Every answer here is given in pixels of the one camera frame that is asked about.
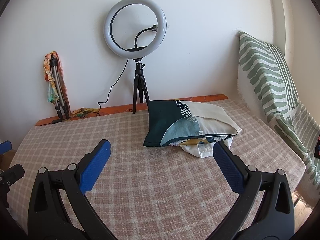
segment white wall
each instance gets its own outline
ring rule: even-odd
[[[299,100],[320,123],[320,15],[311,0],[290,0],[294,24],[292,77]]]
[[[125,59],[103,38],[103,20],[119,0],[11,0],[0,18],[0,137],[16,148],[40,119],[56,115],[47,103],[44,55],[59,53],[71,110],[106,100]],[[143,59],[151,99],[236,94],[239,30],[273,41],[270,0],[154,0],[169,26],[160,47]],[[117,16],[115,38],[132,47],[152,26],[148,8],[133,5]],[[144,45],[152,39],[146,33]],[[132,102],[134,62],[105,106]]]

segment blue rubber pad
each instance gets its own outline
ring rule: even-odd
[[[79,188],[82,194],[92,190],[110,154],[111,144],[109,141],[106,141],[81,174]]]
[[[239,194],[243,193],[243,176],[225,150],[218,143],[215,143],[213,146],[213,157],[226,178],[231,190]]]
[[[0,155],[4,154],[12,149],[12,144],[9,141],[0,143]]]

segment black cable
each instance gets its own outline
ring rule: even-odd
[[[126,66],[127,66],[128,61],[129,61],[129,59],[127,59],[127,62],[126,62],[125,65],[124,65],[123,71],[121,72],[121,74],[120,74],[120,76],[118,77],[117,81],[110,87],[110,91],[109,91],[109,93],[108,93],[107,101],[105,101],[105,102],[98,102],[98,103],[97,103],[97,104],[99,105],[99,110],[98,110],[98,112],[94,112],[94,113],[97,113],[97,116],[100,115],[99,112],[100,112],[100,110],[101,110],[101,104],[105,104],[105,103],[108,102],[109,96],[110,96],[110,93],[111,93],[111,90],[112,90],[112,87],[113,87],[114,85],[116,85],[116,83],[117,83],[117,82],[119,81],[119,79],[121,78],[121,76],[122,76],[122,74],[123,74],[123,72],[124,72],[124,70],[125,70],[125,68],[126,68]]]
[[[141,33],[143,33],[143,32],[151,31],[151,30],[154,30],[154,28],[151,27],[151,28],[144,29],[144,30],[142,30],[141,32],[139,32],[139,33],[137,34],[136,38],[134,39],[134,48],[135,48],[135,49],[137,48],[137,40],[138,40],[139,35],[140,35]]]

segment green and white blanket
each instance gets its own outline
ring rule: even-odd
[[[299,101],[280,49],[247,33],[239,35],[239,92],[248,107],[305,163],[306,171],[297,190],[314,206],[320,197],[320,160],[314,157],[320,126]]]

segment beige fabric section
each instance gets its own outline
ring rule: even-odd
[[[231,151],[261,171],[282,168],[291,190],[305,165],[266,124],[230,99],[214,101],[242,128]],[[86,196],[118,239],[205,240],[237,198],[213,157],[200,159],[180,147],[143,147],[148,111],[119,113],[34,127],[24,138],[12,165],[20,163],[24,178],[10,187],[8,202],[27,228],[29,198],[38,169],[64,169],[78,162],[103,138],[111,157]],[[79,226],[62,196],[74,225]],[[255,203],[245,226],[258,208]]]

